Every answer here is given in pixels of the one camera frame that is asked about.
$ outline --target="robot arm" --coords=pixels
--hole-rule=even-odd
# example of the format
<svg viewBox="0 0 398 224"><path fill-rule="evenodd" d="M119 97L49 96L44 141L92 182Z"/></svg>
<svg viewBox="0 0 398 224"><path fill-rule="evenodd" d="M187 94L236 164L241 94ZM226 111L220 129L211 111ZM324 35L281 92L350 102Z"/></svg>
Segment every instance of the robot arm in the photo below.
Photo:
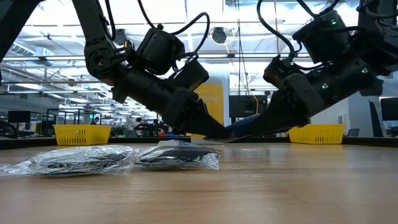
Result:
<svg viewBox="0 0 398 224"><path fill-rule="evenodd" d="M0 60L39 2L0 1L0 30L7 30L0 36ZM114 37L108 33L107 20L98 0L72 2L86 39L84 54L87 70L90 75L113 86L113 100L123 103L131 97L160 114L171 127L184 132L205 136L227 135L224 126L208 114L203 100L193 92L208 79L208 72L197 61L196 52L185 53L184 44L175 36L178 32L169 34L159 25L149 29L137 50L128 45L117 49L113 44ZM202 13L200 16L207 17L208 31L208 15ZM190 57L189 62L177 70L175 61L184 57ZM157 77L172 67L175 73L170 78L162 80Z"/></svg>
<svg viewBox="0 0 398 224"><path fill-rule="evenodd" d="M282 40L260 14L263 25ZM313 15L313 21L292 37L304 45L314 63L303 68L294 63L292 44L289 57L274 58L264 70L265 81L278 88L268 109L227 127L232 141L250 135L288 131L308 124L308 119L359 91L363 96L382 94L382 80L398 70L397 0L361 0L358 26L346 27L333 7Z"/></svg>

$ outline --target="table surface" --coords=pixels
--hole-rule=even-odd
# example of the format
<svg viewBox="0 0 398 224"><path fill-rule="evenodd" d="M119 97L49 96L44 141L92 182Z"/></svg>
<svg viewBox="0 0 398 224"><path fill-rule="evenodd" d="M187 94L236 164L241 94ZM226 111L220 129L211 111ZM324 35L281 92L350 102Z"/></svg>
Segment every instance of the table surface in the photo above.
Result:
<svg viewBox="0 0 398 224"><path fill-rule="evenodd" d="M212 147L223 150L219 171L0 178L0 221L397 223L398 149L282 143ZM0 151L0 164L51 149Z"/></svg>

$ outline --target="ceiling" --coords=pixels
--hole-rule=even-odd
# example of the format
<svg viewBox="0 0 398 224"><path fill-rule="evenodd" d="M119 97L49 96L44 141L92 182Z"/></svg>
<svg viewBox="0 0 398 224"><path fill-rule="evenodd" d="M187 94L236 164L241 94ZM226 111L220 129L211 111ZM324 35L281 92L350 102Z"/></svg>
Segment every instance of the ceiling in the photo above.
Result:
<svg viewBox="0 0 398 224"><path fill-rule="evenodd" d="M106 6L103 0L99 0L106 13ZM144 35L149 29L142 13L139 9L137 1L133 0L112 0L111 9L117 29L125 29L126 36L135 46L141 43ZM187 22L191 21L199 13L205 11L210 15L211 30L214 27L222 27L228 38L226 45L219 45L212 41L209 36L203 47L200 49L201 54L226 54L238 53L239 36L244 54L276 54L278 52L288 52L286 45L275 38L265 27L263 27L257 18L255 0L240 0L239 12L235 7L237 0L143 0L143 5L147 15L154 24L162 23L164 30L168 32L176 31L183 27ZM313 12L318 12L326 6L326 1L305 1ZM358 21L358 13L355 7L359 0L341 1L342 3L336 7L347 26L356 25ZM295 1L264 1L261 9L265 20L284 34L288 39L291 35L302 27L310 16ZM240 18L241 27L238 32L237 18ZM204 19L200 19L196 24L191 26L186 32L178 35L178 38L185 44L186 52L192 51L200 42L205 32L206 24ZM36 10L32 13L15 41L15 48L28 49L30 56L59 56L83 55L85 38L81 29L77 14L74 10L71 0L47 0L40 3ZM7 57L21 56L21 51L9 51ZM229 73L235 77L231 77L230 87L234 89L238 85L237 67L238 63L232 66L229 60L202 60L206 65L208 63L225 63ZM84 60L66 60L50 62L49 64L34 62L3 62L7 68L2 67L6 71L4 81L20 81L20 82L42 82L49 84L40 84L41 88L47 91L74 91L73 93L56 93L59 100L66 104L75 105L79 102L70 100L80 98L86 100L89 104L104 104L103 108L112 110L103 111L119 111L133 110L136 114L143 116L153 116L141 105L137 105L135 101L128 100L126 105L119 105L122 108L114 108L111 98L109 86L102 83L72 83L74 81L90 82L96 81L88 74ZM262 71L267 64L264 59L251 61L245 64L246 72L250 74L250 88L258 89L274 89L274 87L266 83L262 79ZM71 82L69 84L50 84L50 82ZM36 86L12 86L13 90L35 90Z"/></svg>

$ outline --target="yellow basket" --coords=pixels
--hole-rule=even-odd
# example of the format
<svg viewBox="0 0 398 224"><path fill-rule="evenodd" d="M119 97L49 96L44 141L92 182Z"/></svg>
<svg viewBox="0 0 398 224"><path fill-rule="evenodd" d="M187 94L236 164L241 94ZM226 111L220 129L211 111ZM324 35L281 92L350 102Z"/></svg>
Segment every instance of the yellow basket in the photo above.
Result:
<svg viewBox="0 0 398 224"><path fill-rule="evenodd" d="M110 126L89 124L54 125L59 146L89 146L108 143Z"/></svg>
<svg viewBox="0 0 398 224"><path fill-rule="evenodd" d="M343 134L343 124L308 124L289 130L291 142L305 144L341 144Z"/></svg>

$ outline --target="plastic bag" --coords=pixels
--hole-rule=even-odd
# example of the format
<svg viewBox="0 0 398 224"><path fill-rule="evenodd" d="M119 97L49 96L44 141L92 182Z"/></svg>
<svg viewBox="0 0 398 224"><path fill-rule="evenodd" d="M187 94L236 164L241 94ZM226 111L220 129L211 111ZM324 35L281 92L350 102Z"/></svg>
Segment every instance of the plastic bag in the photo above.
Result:
<svg viewBox="0 0 398 224"><path fill-rule="evenodd" d="M41 152L0 170L0 175L125 174L134 151L129 146L85 146Z"/></svg>
<svg viewBox="0 0 398 224"><path fill-rule="evenodd" d="M134 158L137 169L219 169L221 151L184 141L161 141Z"/></svg>

